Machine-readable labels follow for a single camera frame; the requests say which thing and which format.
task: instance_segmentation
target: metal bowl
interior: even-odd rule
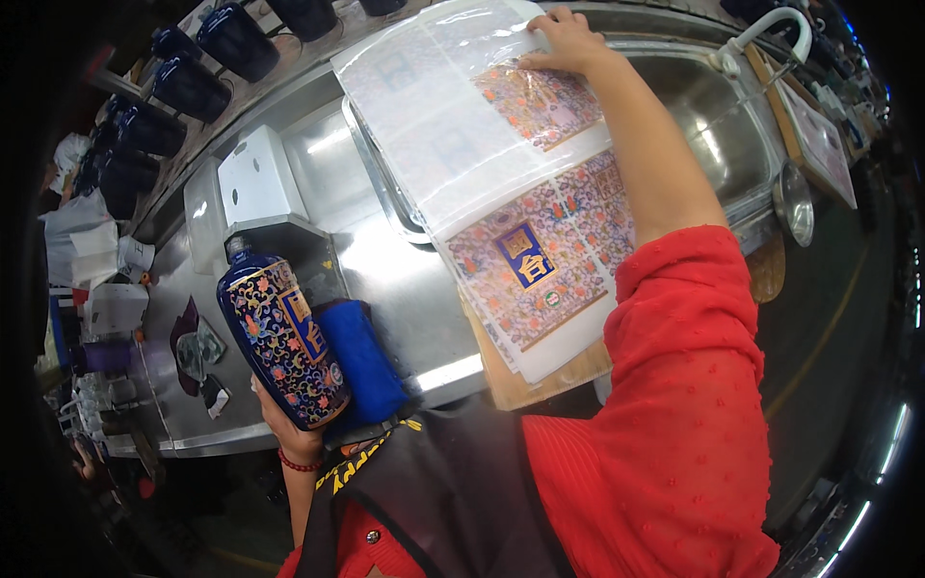
[[[772,196],[774,212],[781,226],[790,233],[797,245],[808,247],[816,226],[816,214],[809,197],[809,184],[793,160],[783,162]]]

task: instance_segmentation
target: yellow floor line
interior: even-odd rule
[[[279,568],[280,568],[279,564],[274,564],[272,562],[264,562],[263,560],[257,560],[254,558],[248,558],[247,556],[242,556],[241,554],[235,554],[234,552],[223,550],[220,547],[210,546],[209,551],[220,558],[224,558],[225,560],[230,560],[232,562],[235,562],[236,564],[240,564],[241,566],[249,566],[250,568],[255,568],[257,570],[263,570],[266,572],[270,572],[272,574],[276,574],[277,572],[279,572]]]
[[[832,321],[829,322],[828,326],[825,328],[825,331],[822,332],[822,337],[820,337],[819,342],[816,344],[816,347],[813,348],[813,351],[809,354],[807,360],[803,362],[800,370],[796,372],[796,375],[794,375],[793,378],[787,383],[787,387],[783,389],[781,394],[777,396],[774,402],[768,407],[767,410],[765,410],[765,421],[770,421],[771,418],[781,410],[790,396],[794,394],[794,391],[796,391],[796,388],[800,385],[800,382],[803,381],[803,378],[806,376],[809,368],[812,367],[812,364],[816,362],[816,358],[819,357],[820,353],[822,353],[822,348],[824,348],[825,344],[829,342],[829,338],[832,336],[832,333],[835,330],[835,326],[838,325],[838,320],[842,317],[842,314],[845,312],[845,308],[848,306],[848,302],[851,300],[851,294],[855,292],[855,285],[857,285],[857,280],[861,276],[861,268],[864,266],[864,261],[867,259],[869,248],[870,243],[864,245],[864,251],[861,252],[861,257],[857,261],[855,272],[851,276],[851,281],[848,282],[848,288],[845,290],[845,295],[842,296],[842,302],[838,304],[838,309],[835,310],[835,315],[832,316]]]

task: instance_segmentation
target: round sticker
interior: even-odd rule
[[[331,380],[336,386],[344,382],[344,374],[340,372],[340,366],[336,363],[331,364]]]
[[[556,307],[556,306],[559,305],[559,303],[562,302],[562,299],[561,299],[559,293],[557,293],[557,292],[555,292],[555,291],[550,291],[549,293],[547,293],[547,294],[546,294],[546,297],[545,297],[544,299],[546,300],[546,304],[547,304],[549,307]]]

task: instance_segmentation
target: red bracelet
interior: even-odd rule
[[[286,454],[283,453],[283,448],[277,450],[279,455],[279,460],[283,462],[283,465],[292,468],[296,472],[314,472],[315,470],[320,470],[321,466],[325,465],[324,460],[318,460],[311,465],[299,465],[298,463],[292,463],[286,459]]]

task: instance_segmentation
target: person's right hand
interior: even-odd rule
[[[324,448],[321,433],[325,428],[303,432],[296,427],[289,416],[270,397],[270,394],[266,393],[264,384],[260,383],[257,376],[253,374],[251,374],[251,389],[256,392],[264,421],[279,440],[279,446],[283,449],[286,459],[299,465],[316,463],[321,458],[321,450]]]
[[[602,34],[587,27],[584,14],[573,14],[565,6],[556,6],[545,16],[533,18],[526,29],[543,31],[552,46],[552,54],[525,55],[517,63],[518,68],[556,68],[586,75],[598,61],[616,55],[604,44]]]

